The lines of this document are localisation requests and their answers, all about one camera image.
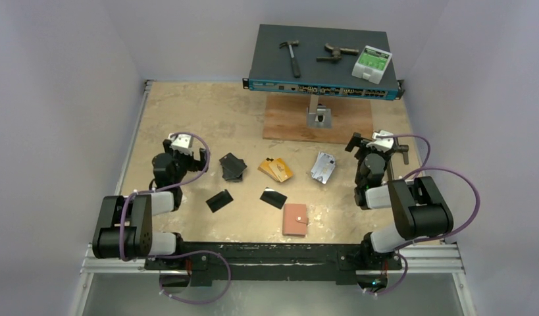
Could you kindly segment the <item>single black card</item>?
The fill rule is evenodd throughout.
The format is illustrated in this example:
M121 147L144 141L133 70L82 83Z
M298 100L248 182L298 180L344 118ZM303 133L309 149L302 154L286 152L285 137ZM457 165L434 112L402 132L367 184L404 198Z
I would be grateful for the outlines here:
M234 198L231 196L230 192L228 190L223 190L215 194L213 197L210 197L206 201L206 204L211 212L215 213L233 201Z
M260 200L277 209L282 209L284 204L286 203L287 198L288 197L284 194L281 194L280 192L277 192L276 190L267 187L263 190Z

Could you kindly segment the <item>pink leather card holder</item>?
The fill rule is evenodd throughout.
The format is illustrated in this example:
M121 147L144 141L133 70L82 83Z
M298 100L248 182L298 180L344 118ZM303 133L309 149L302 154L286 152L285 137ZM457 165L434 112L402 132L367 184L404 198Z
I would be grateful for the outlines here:
M282 219L283 235L306 237L309 223L306 204L285 204Z

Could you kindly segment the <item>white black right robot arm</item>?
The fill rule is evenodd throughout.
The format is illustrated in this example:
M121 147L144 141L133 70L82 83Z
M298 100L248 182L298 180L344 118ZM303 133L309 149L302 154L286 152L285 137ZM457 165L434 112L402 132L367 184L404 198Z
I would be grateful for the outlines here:
M400 153L407 160L408 146L401 145L392 133L380 130L370 139L354 133L345 150L353 149L357 160L355 204L362 210L389 208L393 215L392 224L363 238L359 258L364 266L377 267L386 253L406 242L452 231L453 216L431 177L384 181L392 156Z

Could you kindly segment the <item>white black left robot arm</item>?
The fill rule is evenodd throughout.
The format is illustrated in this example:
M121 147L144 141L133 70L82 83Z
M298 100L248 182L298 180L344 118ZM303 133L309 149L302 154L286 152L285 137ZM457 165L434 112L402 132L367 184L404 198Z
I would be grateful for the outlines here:
M155 232L152 220L179 209L182 187L208 171L211 152L201 137L183 132L169 135L163 148L151 161L150 189L103 198L91 243L96 258L160 257L169 269L179 269L186 262L186 251L179 247L181 235Z

